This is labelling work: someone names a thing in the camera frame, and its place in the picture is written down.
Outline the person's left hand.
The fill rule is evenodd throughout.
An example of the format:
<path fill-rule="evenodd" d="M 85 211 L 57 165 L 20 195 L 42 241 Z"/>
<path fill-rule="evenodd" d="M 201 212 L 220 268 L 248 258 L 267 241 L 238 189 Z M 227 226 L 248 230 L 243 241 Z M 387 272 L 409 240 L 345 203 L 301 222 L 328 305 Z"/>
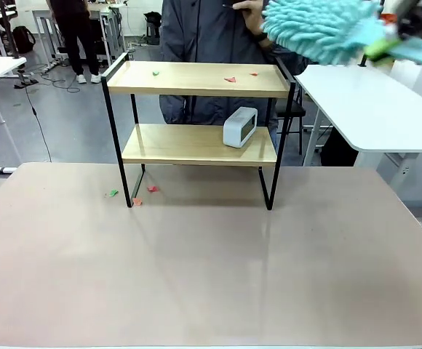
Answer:
<path fill-rule="evenodd" d="M 242 11 L 247 29 L 258 36 L 262 34 L 264 0 L 246 0 L 234 2 L 232 9 Z"/>

